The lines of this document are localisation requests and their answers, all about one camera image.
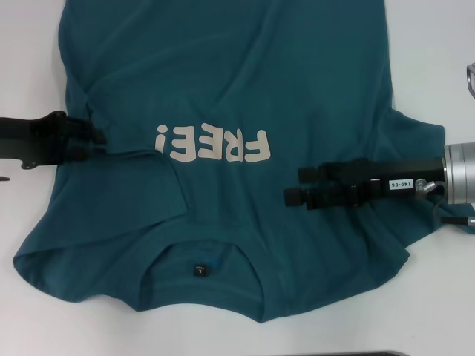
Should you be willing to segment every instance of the white background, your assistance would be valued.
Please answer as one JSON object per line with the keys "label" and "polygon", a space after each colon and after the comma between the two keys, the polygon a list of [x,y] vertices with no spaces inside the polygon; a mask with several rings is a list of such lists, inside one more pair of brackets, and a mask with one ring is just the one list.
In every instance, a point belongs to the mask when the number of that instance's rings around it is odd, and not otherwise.
{"label": "white background", "polygon": [[[0,0],[0,116],[64,109],[56,31],[63,0]],[[475,1],[389,0],[395,105],[475,141]],[[412,245],[410,261],[381,288],[306,314],[257,324],[205,306],[135,313],[98,297],[70,304],[42,294],[11,259],[45,212],[53,168],[0,162],[0,355],[283,355],[398,350],[475,355],[475,237],[445,228]]]}

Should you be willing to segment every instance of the teal t-shirt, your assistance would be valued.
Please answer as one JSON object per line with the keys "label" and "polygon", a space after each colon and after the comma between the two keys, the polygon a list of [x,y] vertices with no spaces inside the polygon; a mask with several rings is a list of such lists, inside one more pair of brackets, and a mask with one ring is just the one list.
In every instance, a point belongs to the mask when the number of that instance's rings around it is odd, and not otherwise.
{"label": "teal t-shirt", "polygon": [[263,322],[380,286],[435,229],[428,201],[284,205],[300,167],[443,154],[391,108],[382,0],[67,0],[59,47],[69,115],[108,144],[58,167],[14,258],[48,294]]}

